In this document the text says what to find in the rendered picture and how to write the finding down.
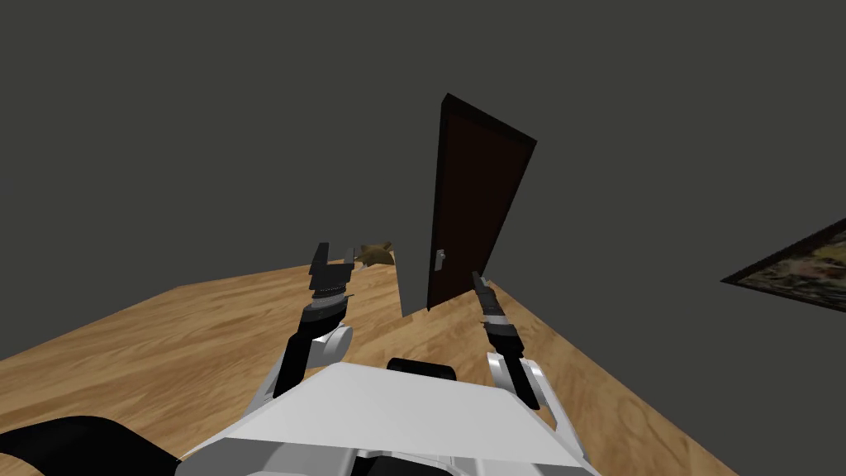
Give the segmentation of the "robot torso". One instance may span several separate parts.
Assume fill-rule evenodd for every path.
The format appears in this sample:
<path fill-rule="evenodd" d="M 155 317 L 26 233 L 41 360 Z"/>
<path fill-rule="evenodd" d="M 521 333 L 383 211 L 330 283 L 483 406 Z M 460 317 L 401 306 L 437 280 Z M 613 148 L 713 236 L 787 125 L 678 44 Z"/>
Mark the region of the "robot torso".
<path fill-rule="evenodd" d="M 332 364 L 188 451 L 175 476 L 600 476 L 505 389 Z"/>

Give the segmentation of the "dark brown door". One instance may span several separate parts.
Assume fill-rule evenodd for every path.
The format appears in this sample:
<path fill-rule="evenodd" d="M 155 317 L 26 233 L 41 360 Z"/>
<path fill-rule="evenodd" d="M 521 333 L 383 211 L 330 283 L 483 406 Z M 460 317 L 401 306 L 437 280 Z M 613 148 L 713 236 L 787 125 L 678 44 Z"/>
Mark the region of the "dark brown door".
<path fill-rule="evenodd" d="M 426 299 L 432 309 L 473 290 L 492 257 L 537 145 L 453 94 L 441 103 Z M 445 251 L 435 272 L 435 251 Z"/>

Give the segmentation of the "dark framed wall picture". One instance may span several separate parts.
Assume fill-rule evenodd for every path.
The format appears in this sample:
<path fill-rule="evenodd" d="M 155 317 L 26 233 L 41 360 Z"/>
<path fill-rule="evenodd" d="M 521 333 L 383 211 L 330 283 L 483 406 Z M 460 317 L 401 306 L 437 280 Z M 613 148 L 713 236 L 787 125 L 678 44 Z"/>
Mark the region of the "dark framed wall picture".
<path fill-rule="evenodd" d="M 721 282 L 846 312 L 846 218 Z"/>

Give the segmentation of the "brown plush toy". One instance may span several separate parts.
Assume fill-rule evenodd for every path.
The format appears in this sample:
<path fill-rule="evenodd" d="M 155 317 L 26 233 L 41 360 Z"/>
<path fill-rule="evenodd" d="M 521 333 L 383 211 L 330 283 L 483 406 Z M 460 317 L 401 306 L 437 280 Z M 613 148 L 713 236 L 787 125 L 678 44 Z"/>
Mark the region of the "brown plush toy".
<path fill-rule="evenodd" d="M 392 254 L 392 242 L 386 241 L 377 245 L 361 245 L 354 261 L 362 264 L 362 269 L 376 264 L 393 266 L 395 259 Z"/>

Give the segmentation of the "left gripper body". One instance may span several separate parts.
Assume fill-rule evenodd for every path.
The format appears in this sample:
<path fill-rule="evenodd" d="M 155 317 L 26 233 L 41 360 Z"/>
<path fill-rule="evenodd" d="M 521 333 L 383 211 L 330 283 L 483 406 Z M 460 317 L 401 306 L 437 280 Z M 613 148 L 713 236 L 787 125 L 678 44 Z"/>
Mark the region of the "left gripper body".
<path fill-rule="evenodd" d="M 312 298 L 344 295 L 353 270 L 354 263 L 313 264 L 309 269 Z"/>

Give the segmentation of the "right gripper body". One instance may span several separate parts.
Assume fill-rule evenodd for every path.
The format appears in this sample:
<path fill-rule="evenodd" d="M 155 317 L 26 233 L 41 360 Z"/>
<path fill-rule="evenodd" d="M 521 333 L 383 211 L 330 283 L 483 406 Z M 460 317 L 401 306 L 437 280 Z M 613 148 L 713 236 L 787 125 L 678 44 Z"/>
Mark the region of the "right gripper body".
<path fill-rule="evenodd" d="M 482 314 L 487 321 L 507 321 L 497 295 L 491 287 L 477 288 L 478 301 L 482 308 Z"/>

